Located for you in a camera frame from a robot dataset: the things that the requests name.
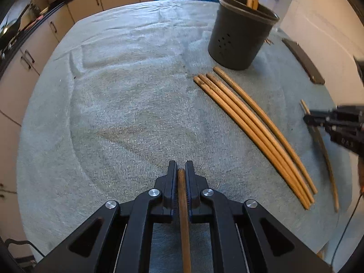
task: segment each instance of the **wrinkled fabric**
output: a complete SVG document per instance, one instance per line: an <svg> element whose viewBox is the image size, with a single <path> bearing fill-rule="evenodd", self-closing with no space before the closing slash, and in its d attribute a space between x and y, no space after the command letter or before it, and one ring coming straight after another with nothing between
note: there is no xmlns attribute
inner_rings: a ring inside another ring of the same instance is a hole
<svg viewBox="0 0 364 273"><path fill-rule="evenodd" d="M46 64L19 144L18 196L25 233L48 253L107 200L126 202L166 174L168 161L229 199L257 200L317 252L351 202L345 149L324 135L338 187L334 212L325 161L304 124L300 99L334 107L314 85L282 33L245 71L228 71L270 116L314 181L305 211L266 157L193 76L216 65L207 46L218 4L163 0L111 9L75 24ZM207 225L190 227L192 270L212 272ZM155 225L150 272L182 272L179 224Z"/></svg>

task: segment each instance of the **black handle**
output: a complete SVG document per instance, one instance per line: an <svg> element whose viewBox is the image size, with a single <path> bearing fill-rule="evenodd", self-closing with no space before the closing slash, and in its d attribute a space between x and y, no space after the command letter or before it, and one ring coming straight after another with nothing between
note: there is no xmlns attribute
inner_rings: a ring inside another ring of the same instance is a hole
<svg viewBox="0 0 364 273"><path fill-rule="evenodd" d="M25 58L25 56L21 56L21 58L20 58L21 60L24 60L26 63L27 63L27 65L28 65L28 70L30 70L31 68L32 68L32 66L30 65L30 63L27 61L27 59Z"/></svg>
<svg viewBox="0 0 364 273"><path fill-rule="evenodd" d="M56 32L57 32L57 28L56 28L56 26L54 25L53 21L51 21L49 24L50 24L50 25L52 25L52 26L54 27L54 32L56 33Z"/></svg>
<svg viewBox="0 0 364 273"><path fill-rule="evenodd" d="M24 54L28 54L28 55L29 55L29 57L30 57L30 58L31 58L31 60L32 60L32 63L35 63L34 58L30 55L30 53L29 53L28 49L24 51Z"/></svg>

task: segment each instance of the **silver screw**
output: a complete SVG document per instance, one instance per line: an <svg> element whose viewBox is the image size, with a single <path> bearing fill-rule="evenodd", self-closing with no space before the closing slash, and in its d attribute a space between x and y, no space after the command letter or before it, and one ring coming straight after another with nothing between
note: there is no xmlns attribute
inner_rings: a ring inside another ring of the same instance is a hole
<svg viewBox="0 0 364 273"><path fill-rule="evenodd" d="M115 200L109 200L108 202L105 203L106 208L108 209L113 209L115 208L117 205Z"/></svg>
<svg viewBox="0 0 364 273"><path fill-rule="evenodd" d="M205 189L202 191L203 195L207 196L207 197L210 197L212 195L214 195L214 190L211 190L211 189Z"/></svg>
<svg viewBox="0 0 364 273"><path fill-rule="evenodd" d="M258 206L258 203L253 199L249 199L246 202L246 206L249 207L249 208L256 208Z"/></svg>
<svg viewBox="0 0 364 273"><path fill-rule="evenodd" d="M152 196L152 197L156 197L156 196L158 196L158 195L159 195L159 193L160 193L160 191L159 191L158 189L151 189L151 190L149 190L149 192L148 192L148 194L149 194L150 196Z"/></svg>

